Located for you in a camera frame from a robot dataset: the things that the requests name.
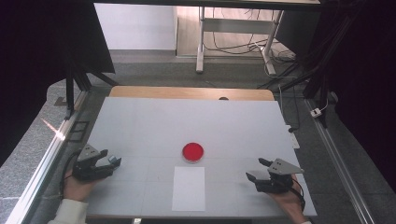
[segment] human hand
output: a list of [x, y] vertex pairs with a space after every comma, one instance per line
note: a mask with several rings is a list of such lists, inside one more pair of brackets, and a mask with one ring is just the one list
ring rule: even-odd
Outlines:
[[[297, 192], [301, 192], [300, 185], [297, 184], [297, 178], [295, 175], [291, 176], [293, 178], [293, 188]], [[268, 193], [271, 198], [276, 201], [280, 208], [289, 216], [289, 218], [295, 224], [301, 224], [307, 221], [306, 217], [303, 215], [303, 209], [301, 207], [300, 199], [292, 193], [291, 191], [285, 193]]]
[[93, 187], [100, 181], [82, 182], [72, 176], [72, 171], [68, 171], [64, 177], [64, 198], [78, 202], [83, 202], [90, 195]]

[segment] black curtain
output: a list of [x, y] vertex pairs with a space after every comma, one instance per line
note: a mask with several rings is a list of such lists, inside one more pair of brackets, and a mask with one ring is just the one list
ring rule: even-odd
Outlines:
[[368, 0], [330, 63], [336, 112], [396, 191], [396, 3]]
[[114, 67], [93, 4], [2, 1], [0, 31], [1, 165], [71, 62], [101, 72]]

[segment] wooden edge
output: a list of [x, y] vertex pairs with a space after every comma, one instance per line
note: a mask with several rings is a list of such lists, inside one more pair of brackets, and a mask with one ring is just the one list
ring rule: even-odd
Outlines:
[[218, 100], [226, 97], [229, 100], [274, 101], [274, 95], [268, 90], [211, 89], [184, 87], [142, 87], [116, 86], [110, 97], [163, 98], [163, 99], [201, 99]]

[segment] red disc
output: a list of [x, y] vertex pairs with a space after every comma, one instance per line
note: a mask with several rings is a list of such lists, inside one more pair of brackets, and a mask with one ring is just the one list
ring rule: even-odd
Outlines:
[[197, 162], [204, 156], [204, 149], [198, 143], [188, 143], [183, 147], [183, 156], [187, 161]]

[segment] white wall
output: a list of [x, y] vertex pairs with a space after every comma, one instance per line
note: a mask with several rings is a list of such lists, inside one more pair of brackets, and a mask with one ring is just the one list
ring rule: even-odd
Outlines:
[[95, 4], [95, 8], [109, 49], [176, 49], [175, 7]]

